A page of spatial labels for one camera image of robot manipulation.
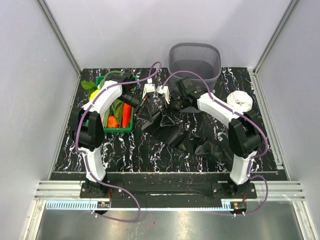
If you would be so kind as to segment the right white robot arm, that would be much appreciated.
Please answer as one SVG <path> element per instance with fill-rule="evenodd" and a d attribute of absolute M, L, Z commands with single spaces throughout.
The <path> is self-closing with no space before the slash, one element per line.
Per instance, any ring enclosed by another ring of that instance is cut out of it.
<path fill-rule="evenodd" d="M 181 111 L 188 107 L 205 112 L 228 130 L 228 144 L 233 152 L 232 169 L 229 174 L 227 192 L 233 198 L 239 198 L 250 183 L 252 162 L 258 155 L 258 149 L 268 144 L 267 136 L 255 123 L 258 115 L 253 110 L 241 113 L 229 104 L 216 98 L 213 93 L 203 87 L 196 87 L 189 77 L 176 82 L 178 97 L 170 96 L 165 85 L 157 87 L 158 94 L 164 96 L 165 107 L 173 111 Z"/>

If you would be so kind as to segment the black trash bag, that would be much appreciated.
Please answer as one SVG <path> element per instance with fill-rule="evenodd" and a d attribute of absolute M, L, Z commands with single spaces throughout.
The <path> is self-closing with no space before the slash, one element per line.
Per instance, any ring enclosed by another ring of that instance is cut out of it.
<path fill-rule="evenodd" d="M 143 121 L 141 130 L 155 140 L 206 160 L 223 164 L 232 164 L 234 154 L 214 137 L 197 135 L 176 125 L 170 114 L 162 109 L 155 110 L 149 100 L 148 108 L 143 109 L 144 116 L 136 116 Z"/>

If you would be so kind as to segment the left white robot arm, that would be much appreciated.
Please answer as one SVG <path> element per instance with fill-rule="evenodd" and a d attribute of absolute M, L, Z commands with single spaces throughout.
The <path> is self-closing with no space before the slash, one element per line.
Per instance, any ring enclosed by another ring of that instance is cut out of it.
<path fill-rule="evenodd" d="M 89 183 L 93 183 L 90 190 L 98 198 L 107 195 L 108 187 L 116 187 L 104 182 L 106 171 L 102 165 L 100 150 L 105 133 L 101 116 L 118 99 L 133 107 L 136 112 L 140 112 L 147 104 L 149 96 L 132 93 L 131 89 L 138 82 L 127 72 L 122 75 L 111 73 L 93 99 L 71 112 L 71 130 L 75 150 L 82 154 L 86 167 L 86 179 Z"/>

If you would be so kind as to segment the grey mesh trash bin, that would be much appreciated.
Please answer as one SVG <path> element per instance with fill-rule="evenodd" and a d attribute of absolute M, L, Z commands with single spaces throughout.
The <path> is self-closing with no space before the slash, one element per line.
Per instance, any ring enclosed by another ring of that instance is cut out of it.
<path fill-rule="evenodd" d="M 210 44 L 178 43 L 169 51 L 168 71 L 176 73 L 168 81 L 172 88 L 176 87 L 178 80 L 189 77 L 194 85 L 204 87 L 205 81 L 212 90 L 222 71 L 220 52 Z M 203 81 L 188 71 L 199 75 Z"/>

